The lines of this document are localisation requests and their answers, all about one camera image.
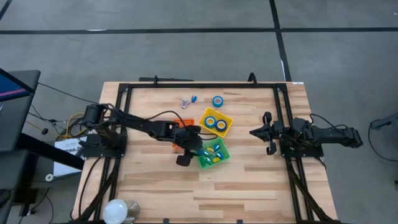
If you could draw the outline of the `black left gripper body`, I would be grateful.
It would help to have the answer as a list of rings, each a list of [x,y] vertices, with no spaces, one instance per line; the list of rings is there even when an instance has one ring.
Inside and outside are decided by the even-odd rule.
[[[194,156],[189,156],[188,151],[191,149],[201,150],[194,149],[194,138],[199,136],[200,131],[201,127],[199,126],[186,126],[176,129],[176,145],[184,150],[183,155],[177,156],[176,164],[184,167],[189,166]]]

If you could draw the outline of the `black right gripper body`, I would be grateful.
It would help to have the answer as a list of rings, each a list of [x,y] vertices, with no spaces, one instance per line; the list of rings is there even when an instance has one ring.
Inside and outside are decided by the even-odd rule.
[[[281,138],[281,132],[282,132],[282,123],[280,121],[274,121],[273,124],[271,124],[272,121],[272,115],[270,112],[266,111],[263,116],[263,123],[269,125],[269,140],[264,141],[268,143],[268,146],[266,147],[266,153],[267,155],[273,155],[276,153],[276,143],[273,141],[274,139],[280,139]]]

